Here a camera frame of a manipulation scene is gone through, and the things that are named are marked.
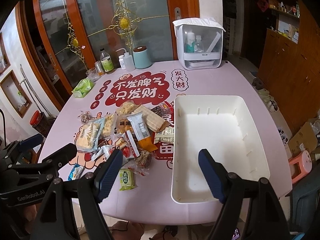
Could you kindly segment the clear rice cracker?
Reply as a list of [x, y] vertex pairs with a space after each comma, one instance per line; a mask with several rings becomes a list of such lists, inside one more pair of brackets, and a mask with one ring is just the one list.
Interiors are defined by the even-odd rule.
[[116, 110], [118, 115], [131, 114], [135, 109], [137, 109], [140, 104], [135, 104], [133, 101], [128, 100], [121, 104], [121, 106]]

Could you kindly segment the dark date snack red wrapper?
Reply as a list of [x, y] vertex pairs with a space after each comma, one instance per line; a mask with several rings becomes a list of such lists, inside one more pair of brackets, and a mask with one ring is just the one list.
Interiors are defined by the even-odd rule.
[[164, 102], [160, 103], [158, 106], [153, 107], [151, 109], [151, 111], [153, 113], [163, 117], [165, 115], [172, 114], [174, 112], [174, 108], [170, 103], [168, 103], [167, 101], [164, 101]]

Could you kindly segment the Lipo red white snack bag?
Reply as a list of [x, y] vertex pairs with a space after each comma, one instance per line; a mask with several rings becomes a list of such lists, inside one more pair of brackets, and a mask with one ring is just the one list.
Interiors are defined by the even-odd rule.
[[119, 149], [126, 159], [135, 159], [140, 156], [139, 150], [133, 139], [131, 131], [125, 131], [115, 140], [114, 146]]

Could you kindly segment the blue white snack packet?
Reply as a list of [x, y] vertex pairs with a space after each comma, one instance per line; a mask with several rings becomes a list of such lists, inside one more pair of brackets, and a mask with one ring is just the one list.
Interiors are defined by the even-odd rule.
[[68, 176], [68, 181], [77, 180], [81, 177], [84, 167], [79, 164], [74, 164]]

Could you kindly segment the green small snack packet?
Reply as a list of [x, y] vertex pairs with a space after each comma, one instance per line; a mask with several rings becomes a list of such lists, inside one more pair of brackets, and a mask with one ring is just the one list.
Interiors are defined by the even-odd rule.
[[120, 189], [119, 191], [131, 190], [136, 187], [135, 176], [132, 170], [124, 168], [119, 170]]

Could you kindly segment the large biscuit pack clear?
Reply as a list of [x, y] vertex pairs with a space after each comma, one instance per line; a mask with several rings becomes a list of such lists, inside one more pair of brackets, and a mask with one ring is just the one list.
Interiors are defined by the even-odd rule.
[[84, 124], [76, 138], [75, 145], [78, 151], [94, 152], [98, 148], [98, 140], [104, 127], [104, 118], [93, 119]]

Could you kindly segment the nut bar clear wrapper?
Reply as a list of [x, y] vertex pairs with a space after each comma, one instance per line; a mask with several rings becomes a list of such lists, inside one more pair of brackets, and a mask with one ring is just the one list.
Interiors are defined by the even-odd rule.
[[152, 154], [149, 151], [141, 150], [140, 155], [135, 159], [136, 165], [141, 168], [148, 168], [152, 161]]

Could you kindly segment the pink plastic stool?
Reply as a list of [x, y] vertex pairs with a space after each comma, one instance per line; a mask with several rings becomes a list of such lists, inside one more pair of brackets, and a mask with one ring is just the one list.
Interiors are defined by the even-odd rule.
[[312, 160], [310, 157], [310, 154], [307, 150], [304, 150], [300, 152], [299, 155], [297, 155], [294, 158], [289, 159], [290, 165], [298, 165], [298, 169], [300, 173], [292, 178], [292, 183], [295, 184], [299, 180], [301, 180], [303, 177], [305, 177], [307, 174], [309, 174], [312, 170]]

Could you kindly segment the white grey orange snack pouch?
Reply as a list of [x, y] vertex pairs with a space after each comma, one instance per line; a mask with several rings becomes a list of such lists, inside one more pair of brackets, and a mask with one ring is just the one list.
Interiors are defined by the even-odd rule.
[[131, 123], [140, 148], [148, 152], [156, 151], [158, 148], [152, 143], [151, 135], [143, 119], [143, 113], [129, 115], [127, 119]]

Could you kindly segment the green tissue pack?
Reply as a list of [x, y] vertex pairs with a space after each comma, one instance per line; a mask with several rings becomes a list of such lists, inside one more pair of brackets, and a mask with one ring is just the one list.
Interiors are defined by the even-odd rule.
[[76, 87], [72, 90], [72, 94], [75, 98], [84, 98], [94, 87], [94, 83], [88, 79], [82, 79]]

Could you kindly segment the beige wafer cracker pack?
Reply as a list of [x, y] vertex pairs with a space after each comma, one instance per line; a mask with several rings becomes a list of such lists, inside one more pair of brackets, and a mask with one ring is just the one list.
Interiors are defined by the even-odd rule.
[[165, 128], [169, 127], [170, 125], [167, 120], [163, 119], [161, 116], [149, 110], [143, 105], [140, 105], [138, 108], [136, 108], [132, 112], [132, 114], [137, 114], [140, 112], [143, 113], [143, 119], [148, 129], [150, 129], [155, 133], [163, 131]]

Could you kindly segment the white green printed snack packet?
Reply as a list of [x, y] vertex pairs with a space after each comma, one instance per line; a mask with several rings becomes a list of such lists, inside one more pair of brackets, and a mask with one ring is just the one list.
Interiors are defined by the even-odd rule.
[[155, 134], [154, 143], [157, 144], [159, 142], [163, 142], [163, 143], [173, 144], [174, 137], [175, 137], [174, 128], [169, 126], [169, 127], [166, 127], [163, 131]]

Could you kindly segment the cardboard box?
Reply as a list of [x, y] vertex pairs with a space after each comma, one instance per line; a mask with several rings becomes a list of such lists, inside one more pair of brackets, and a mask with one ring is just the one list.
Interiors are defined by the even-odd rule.
[[317, 137], [312, 129], [311, 123], [316, 119], [309, 119], [300, 130], [289, 140], [289, 149], [293, 157], [303, 150], [311, 154], [319, 154]]

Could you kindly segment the small glass cup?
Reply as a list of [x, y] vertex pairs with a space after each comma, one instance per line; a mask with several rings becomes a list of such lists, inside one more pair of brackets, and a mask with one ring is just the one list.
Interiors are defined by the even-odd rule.
[[96, 68], [90, 68], [86, 72], [87, 78], [91, 80], [92, 82], [97, 82], [100, 79], [100, 75], [97, 72]]

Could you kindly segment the white plastic storage bin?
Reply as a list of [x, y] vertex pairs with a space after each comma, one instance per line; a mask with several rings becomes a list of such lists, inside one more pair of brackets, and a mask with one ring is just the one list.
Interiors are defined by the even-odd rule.
[[243, 179], [270, 177], [257, 127], [240, 96], [178, 96], [174, 132], [171, 197], [178, 204], [214, 200], [198, 163], [202, 149]]

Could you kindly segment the small metal tin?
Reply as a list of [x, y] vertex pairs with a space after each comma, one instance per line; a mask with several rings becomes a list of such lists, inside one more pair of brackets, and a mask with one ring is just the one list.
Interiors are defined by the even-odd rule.
[[103, 65], [102, 65], [101, 61], [95, 62], [95, 68], [96, 68], [97, 73], [98, 73], [99, 76], [105, 75], [105, 70], [103, 68]]

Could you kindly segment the green label glass bottle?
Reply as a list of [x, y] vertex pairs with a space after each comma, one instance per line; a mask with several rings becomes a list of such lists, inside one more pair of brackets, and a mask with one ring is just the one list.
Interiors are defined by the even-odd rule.
[[111, 73], [114, 70], [111, 56], [104, 48], [100, 50], [100, 61], [105, 73]]

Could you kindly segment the wooden glass sliding door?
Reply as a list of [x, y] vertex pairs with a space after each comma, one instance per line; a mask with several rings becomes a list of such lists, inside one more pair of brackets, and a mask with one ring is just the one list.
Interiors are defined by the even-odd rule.
[[199, 14], [199, 0], [21, 0], [15, 7], [23, 51], [58, 110], [102, 50], [115, 67], [120, 48], [146, 46], [153, 62], [175, 60], [172, 22]]

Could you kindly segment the white squeeze bottle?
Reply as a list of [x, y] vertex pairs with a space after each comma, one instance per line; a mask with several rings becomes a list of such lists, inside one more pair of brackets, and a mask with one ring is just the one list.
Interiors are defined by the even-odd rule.
[[123, 61], [124, 61], [124, 66], [125, 66], [126, 70], [128, 72], [135, 70], [135, 64], [134, 64], [134, 60], [133, 60], [132, 55], [130, 55], [129, 52], [127, 52], [127, 50], [125, 48], [120, 48], [117, 51], [120, 51], [120, 50], [124, 51]]

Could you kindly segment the light blue canister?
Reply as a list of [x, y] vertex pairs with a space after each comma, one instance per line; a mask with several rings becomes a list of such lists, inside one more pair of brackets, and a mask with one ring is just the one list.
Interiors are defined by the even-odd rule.
[[134, 48], [133, 59], [137, 69], [145, 69], [152, 65], [146, 46], [138, 46]]

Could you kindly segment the brown wooden cabinet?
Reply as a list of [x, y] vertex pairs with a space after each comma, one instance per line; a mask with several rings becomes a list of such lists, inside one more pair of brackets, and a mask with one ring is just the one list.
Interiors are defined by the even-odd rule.
[[295, 134], [319, 111], [319, 21], [303, 0], [267, 0], [258, 78]]

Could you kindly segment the white countertop dispenser box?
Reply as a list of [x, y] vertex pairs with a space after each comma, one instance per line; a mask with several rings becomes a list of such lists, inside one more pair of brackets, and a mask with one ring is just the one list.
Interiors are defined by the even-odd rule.
[[223, 26], [214, 18], [184, 18], [172, 22], [180, 64], [187, 70], [218, 68], [222, 61]]

